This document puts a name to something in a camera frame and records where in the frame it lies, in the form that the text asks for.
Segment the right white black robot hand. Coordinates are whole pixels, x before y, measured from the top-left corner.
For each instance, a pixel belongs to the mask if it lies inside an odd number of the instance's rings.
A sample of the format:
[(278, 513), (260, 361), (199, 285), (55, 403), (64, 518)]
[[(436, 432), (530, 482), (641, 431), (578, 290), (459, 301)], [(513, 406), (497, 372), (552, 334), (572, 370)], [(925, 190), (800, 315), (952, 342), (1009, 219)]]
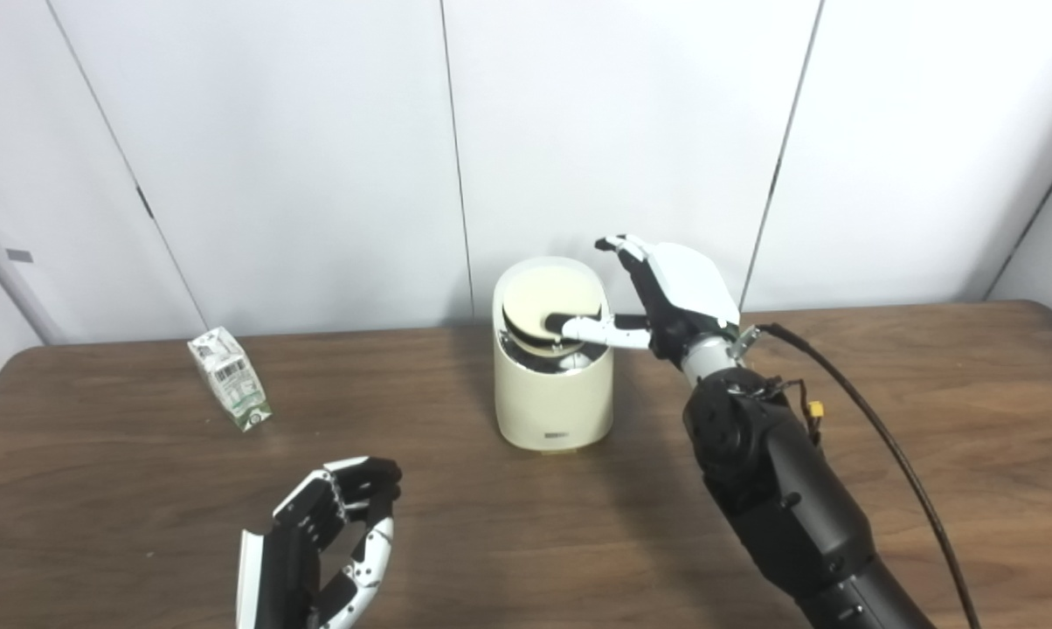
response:
[(643, 314), (550, 312), (543, 318), (547, 331), (572, 342), (648, 349), (674, 366), (706, 340), (737, 342), (737, 300), (710, 258), (685, 245), (653, 245), (629, 234), (600, 238), (594, 246), (618, 255)]

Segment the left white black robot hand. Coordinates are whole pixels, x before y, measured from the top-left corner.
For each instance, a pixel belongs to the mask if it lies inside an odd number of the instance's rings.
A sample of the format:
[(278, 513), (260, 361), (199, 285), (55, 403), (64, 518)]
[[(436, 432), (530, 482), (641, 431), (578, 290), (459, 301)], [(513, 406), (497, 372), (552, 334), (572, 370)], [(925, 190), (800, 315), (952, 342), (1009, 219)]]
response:
[[(397, 461), (387, 458), (322, 463), (274, 507), (266, 533), (244, 529), (235, 625), (353, 628), (390, 565), (402, 478)], [(353, 524), (363, 524), (363, 536), (333, 577), (323, 581), (322, 554)]]

